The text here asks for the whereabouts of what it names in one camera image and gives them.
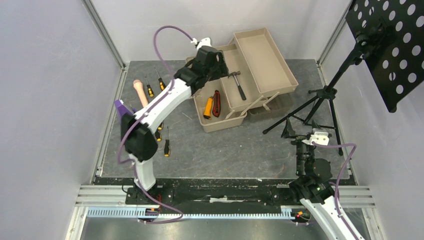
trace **white dot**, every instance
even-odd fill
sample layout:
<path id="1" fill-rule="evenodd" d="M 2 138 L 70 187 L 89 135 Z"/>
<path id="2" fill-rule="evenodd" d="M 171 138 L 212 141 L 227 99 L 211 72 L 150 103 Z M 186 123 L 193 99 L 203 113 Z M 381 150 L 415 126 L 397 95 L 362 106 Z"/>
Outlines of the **white dot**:
<path id="1" fill-rule="evenodd" d="M 396 16 L 396 12 L 395 11 L 391 11 L 390 14 L 388 15 L 388 19 L 390 21 L 392 21 L 393 19 L 395 19 Z"/>
<path id="2" fill-rule="evenodd" d="M 415 82 L 415 80 L 417 80 L 417 75 L 415 73 L 411 73 L 408 76 L 408 82 L 413 83 L 413 82 Z"/>
<path id="3" fill-rule="evenodd" d="M 402 27 L 404 26 L 404 23 L 403 22 L 398 22 L 397 24 L 396 24 L 396 31 L 400 31 L 401 29 L 402 29 Z"/>
<path id="4" fill-rule="evenodd" d="M 404 36 L 403 36 L 403 42 L 404 43 L 409 43 L 411 41 L 411 34 L 408 32 L 407 34 L 405 34 Z"/>
<path id="5" fill-rule="evenodd" d="M 395 79 L 396 79 L 396 73 L 391 72 L 391 73 L 388 75 L 388 79 L 389 79 L 390 81 L 395 80 Z"/>
<path id="6" fill-rule="evenodd" d="M 412 55 L 417 56 L 421 53 L 421 47 L 416 45 L 412 48 Z"/>
<path id="7" fill-rule="evenodd" d="M 415 4 L 412 4 L 411 6 L 408 7 L 408 15 L 411 16 L 414 13 L 415 13 Z"/>
<path id="8" fill-rule="evenodd" d="M 389 1 L 385 1 L 383 4 L 383 10 L 386 11 L 389 8 Z"/>
<path id="9" fill-rule="evenodd" d="M 396 93 L 401 94 L 404 92 L 404 87 L 402 85 L 397 85 L 396 87 Z"/>
<path id="10" fill-rule="evenodd" d="M 416 26 L 421 28 L 424 25 L 424 16 L 420 16 L 417 20 L 416 20 Z"/>
<path id="11" fill-rule="evenodd" d="M 383 62 L 383 68 L 386 69 L 389 66 L 389 61 L 384 60 Z"/>
<path id="12" fill-rule="evenodd" d="M 408 66 L 408 62 L 405 59 L 400 61 L 400 64 L 399 64 L 400 69 L 406 69 L 407 66 Z"/>
<path id="13" fill-rule="evenodd" d="M 391 55 L 393 57 L 397 57 L 399 55 L 399 48 L 397 47 L 393 48 L 393 50 L 391 51 Z"/>

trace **wooden handle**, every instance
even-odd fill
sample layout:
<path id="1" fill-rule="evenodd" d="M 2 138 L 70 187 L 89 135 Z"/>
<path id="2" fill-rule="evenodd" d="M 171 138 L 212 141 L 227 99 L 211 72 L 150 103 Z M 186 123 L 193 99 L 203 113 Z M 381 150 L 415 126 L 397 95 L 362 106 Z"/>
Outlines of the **wooden handle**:
<path id="1" fill-rule="evenodd" d="M 143 106 L 143 108 L 145 108 L 149 104 L 149 101 L 147 101 L 145 91 L 143 90 L 143 83 L 140 80 L 136 79 L 132 83 L 132 86 L 137 91 L 138 98 L 140 98 L 141 105 Z"/>

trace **hammer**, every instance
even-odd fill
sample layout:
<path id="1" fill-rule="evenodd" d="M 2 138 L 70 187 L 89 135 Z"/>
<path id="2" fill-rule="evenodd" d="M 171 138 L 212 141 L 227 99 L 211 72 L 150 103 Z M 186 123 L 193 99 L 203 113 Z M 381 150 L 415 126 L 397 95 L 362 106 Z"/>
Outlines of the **hammer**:
<path id="1" fill-rule="evenodd" d="M 233 71 L 232 73 L 228 74 L 228 78 L 230 78 L 231 76 L 234 77 L 235 84 L 237 84 L 237 88 L 238 88 L 238 91 L 240 92 L 241 99 L 243 99 L 243 101 L 244 101 L 244 100 L 246 100 L 246 96 L 245 96 L 245 93 L 243 92 L 242 86 L 240 86 L 240 83 L 237 80 L 236 75 L 240 75 L 240 71 L 237 71 L 237 72 Z"/>

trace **purple object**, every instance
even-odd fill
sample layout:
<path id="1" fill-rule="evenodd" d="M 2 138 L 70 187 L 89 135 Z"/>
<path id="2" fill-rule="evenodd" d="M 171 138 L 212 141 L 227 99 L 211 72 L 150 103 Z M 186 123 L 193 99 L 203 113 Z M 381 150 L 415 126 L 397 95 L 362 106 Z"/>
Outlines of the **purple object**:
<path id="1" fill-rule="evenodd" d="M 119 123 L 121 123 L 121 118 L 124 114 L 133 115 L 134 112 L 132 112 L 128 107 L 126 107 L 120 99 L 117 99 L 113 102 L 116 108 L 116 114 L 119 119 Z"/>

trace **red and black tool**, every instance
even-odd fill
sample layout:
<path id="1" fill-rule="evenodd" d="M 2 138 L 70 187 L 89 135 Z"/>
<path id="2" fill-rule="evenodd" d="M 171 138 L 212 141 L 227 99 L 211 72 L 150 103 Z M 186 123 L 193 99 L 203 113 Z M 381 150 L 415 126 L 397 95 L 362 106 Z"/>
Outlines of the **red and black tool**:
<path id="1" fill-rule="evenodd" d="M 221 113 L 221 95 L 220 91 L 215 90 L 215 93 L 213 94 L 213 108 L 212 108 L 212 114 L 215 117 L 219 117 Z"/>

